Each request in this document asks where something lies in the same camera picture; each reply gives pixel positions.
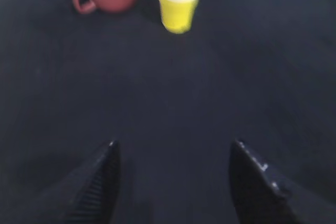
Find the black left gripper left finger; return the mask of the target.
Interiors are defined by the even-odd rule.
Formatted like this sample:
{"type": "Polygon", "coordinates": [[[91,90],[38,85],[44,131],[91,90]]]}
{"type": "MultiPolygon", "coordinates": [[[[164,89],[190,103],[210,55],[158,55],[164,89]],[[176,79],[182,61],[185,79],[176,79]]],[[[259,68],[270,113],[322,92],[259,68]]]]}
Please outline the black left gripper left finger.
{"type": "Polygon", "coordinates": [[[109,143],[63,223],[110,223],[120,189],[120,143],[109,143]]]}

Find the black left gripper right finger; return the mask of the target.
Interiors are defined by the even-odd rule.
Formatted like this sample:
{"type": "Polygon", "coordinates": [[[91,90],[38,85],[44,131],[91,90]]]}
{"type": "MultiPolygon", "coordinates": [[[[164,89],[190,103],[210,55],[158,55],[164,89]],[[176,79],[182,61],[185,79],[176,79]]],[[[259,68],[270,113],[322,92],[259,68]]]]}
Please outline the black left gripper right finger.
{"type": "Polygon", "coordinates": [[[290,192],[267,178],[267,163],[241,140],[230,146],[230,195],[239,223],[299,223],[288,206],[290,192]]]}

